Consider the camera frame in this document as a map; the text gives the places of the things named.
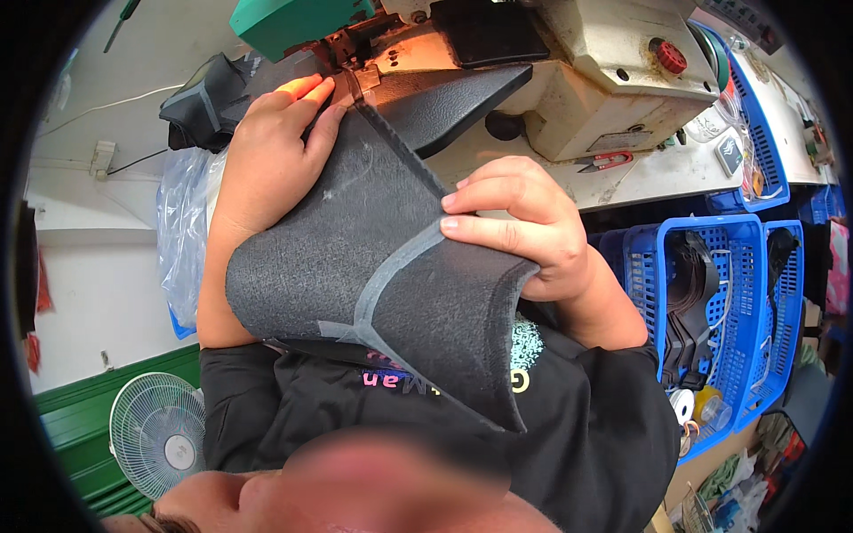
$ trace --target red knob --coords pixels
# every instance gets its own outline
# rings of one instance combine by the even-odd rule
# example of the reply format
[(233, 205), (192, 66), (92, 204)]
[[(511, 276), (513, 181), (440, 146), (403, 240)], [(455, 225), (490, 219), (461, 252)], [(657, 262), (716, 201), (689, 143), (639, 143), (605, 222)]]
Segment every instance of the red knob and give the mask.
[(688, 60), (673, 43), (663, 41), (658, 46), (658, 61), (673, 74), (681, 74), (688, 67)]

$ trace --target white fan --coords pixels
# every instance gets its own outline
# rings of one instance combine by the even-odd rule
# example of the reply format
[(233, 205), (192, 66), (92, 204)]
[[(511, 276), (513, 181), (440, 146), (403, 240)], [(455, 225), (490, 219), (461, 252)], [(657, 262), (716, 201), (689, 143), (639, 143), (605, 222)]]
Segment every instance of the white fan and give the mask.
[(136, 376), (113, 401), (109, 450), (133, 486), (152, 500), (205, 469), (204, 438), (201, 390), (177, 376)]

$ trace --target plastic bag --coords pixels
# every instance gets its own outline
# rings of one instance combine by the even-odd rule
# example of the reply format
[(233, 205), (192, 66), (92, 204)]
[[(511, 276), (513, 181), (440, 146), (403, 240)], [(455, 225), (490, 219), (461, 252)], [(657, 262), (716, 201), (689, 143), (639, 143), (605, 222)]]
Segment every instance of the plastic bag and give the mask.
[(157, 251), (160, 286), (171, 313), (185, 328), (195, 327), (207, 245), (207, 196), (218, 194), (227, 150), (169, 151), (157, 192)]
[(758, 461), (758, 454), (753, 455), (752, 457), (746, 452), (746, 448), (743, 448), (740, 451), (740, 460), (738, 461), (738, 466), (734, 469), (734, 476), (732, 480), (728, 482), (727, 490), (731, 490), (735, 485), (739, 484), (741, 481), (748, 479), (752, 475), (752, 471), (755, 469), (755, 462)]
[(758, 509), (767, 495), (767, 482), (759, 481), (744, 494), (734, 487), (714, 509), (714, 524), (726, 533), (752, 533), (758, 530)]

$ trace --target green wall panel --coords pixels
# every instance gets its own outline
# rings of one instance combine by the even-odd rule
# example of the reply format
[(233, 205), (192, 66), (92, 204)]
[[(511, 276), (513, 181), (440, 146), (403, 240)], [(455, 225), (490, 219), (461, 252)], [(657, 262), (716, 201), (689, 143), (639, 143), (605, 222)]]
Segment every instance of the green wall panel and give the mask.
[(129, 380), (167, 372), (199, 383), (199, 346), (170, 351), (35, 396), (44, 430), (80, 497), (99, 516), (147, 512), (151, 501), (125, 478), (109, 453), (113, 400)]

